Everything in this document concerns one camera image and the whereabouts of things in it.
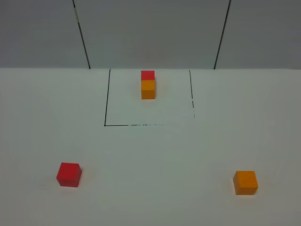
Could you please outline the orange template block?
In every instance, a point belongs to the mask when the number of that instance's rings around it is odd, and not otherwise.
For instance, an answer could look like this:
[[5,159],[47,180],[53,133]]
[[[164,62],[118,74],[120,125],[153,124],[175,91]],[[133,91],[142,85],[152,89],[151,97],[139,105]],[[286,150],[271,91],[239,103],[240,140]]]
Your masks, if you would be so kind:
[[141,98],[155,99],[156,98],[156,83],[155,80],[141,81]]

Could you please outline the red template block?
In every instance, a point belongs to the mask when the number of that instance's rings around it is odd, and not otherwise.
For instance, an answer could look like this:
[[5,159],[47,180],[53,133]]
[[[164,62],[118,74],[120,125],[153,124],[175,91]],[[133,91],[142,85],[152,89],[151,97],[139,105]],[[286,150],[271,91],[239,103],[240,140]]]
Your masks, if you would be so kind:
[[141,80],[146,81],[146,80],[155,80],[155,71],[141,71]]

